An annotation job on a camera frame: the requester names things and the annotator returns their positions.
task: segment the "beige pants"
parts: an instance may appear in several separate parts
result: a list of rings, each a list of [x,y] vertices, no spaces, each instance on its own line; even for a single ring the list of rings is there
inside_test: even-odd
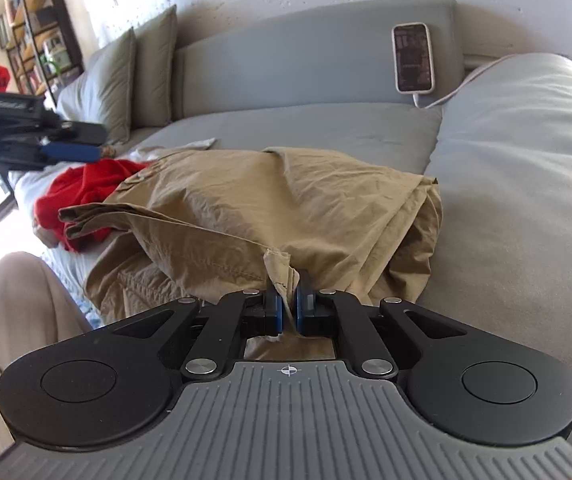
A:
[[[53,272],[39,258],[13,253],[0,261],[0,367],[91,329]],[[13,443],[0,415],[0,453]]]

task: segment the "red cloth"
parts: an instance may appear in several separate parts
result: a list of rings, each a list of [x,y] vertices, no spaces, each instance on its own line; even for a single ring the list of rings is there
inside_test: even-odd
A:
[[[60,221],[60,209],[103,202],[119,184],[146,166],[147,164],[130,160],[103,158],[80,168],[70,168],[53,180],[46,194],[35,202],[35,218],[39,225],[55,233],[67,251],[79,253],[89,238],[101,242],[110,234],[111,229],[100,229],[87,237],[69,240],[64,235],[68,224]]]

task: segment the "white phone case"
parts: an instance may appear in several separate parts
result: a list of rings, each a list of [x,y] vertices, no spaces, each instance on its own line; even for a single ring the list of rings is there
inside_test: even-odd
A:
[[[428,90],[410,90],[410,91],[402,91],[399,89],[399,70],[397,70],[397,44],[395,43],[395,29],[397,27],[407,27],[408,25],[423,25],[426,29],[426,38],[428,38],[428,57],[430,59],[430,89]],[[435,89],[435,66],[434,61],[432,58],[432,43],[430,41],[430,29],[428,25],[422,22],[412,22],[412,23],[399,23],[399,25],[395,25],[391,32],[392,40],[393,40],[393,59],[395,61],[395,86],[397,87],[397,91],[400,94],[430,94]]]

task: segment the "bookshelf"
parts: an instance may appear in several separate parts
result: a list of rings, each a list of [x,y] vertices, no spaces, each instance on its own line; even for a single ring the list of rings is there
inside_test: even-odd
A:
[[[65,1],[4,0],[4,6],[6,54],[18,90],[56,105],[61,90],[84,71]]]

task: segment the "phone screen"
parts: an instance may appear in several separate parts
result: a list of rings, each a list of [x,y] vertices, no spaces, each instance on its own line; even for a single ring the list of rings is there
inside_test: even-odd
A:
[[[420,23],[395,27],[397,85],[400,92],[432,89],[428,32]]]

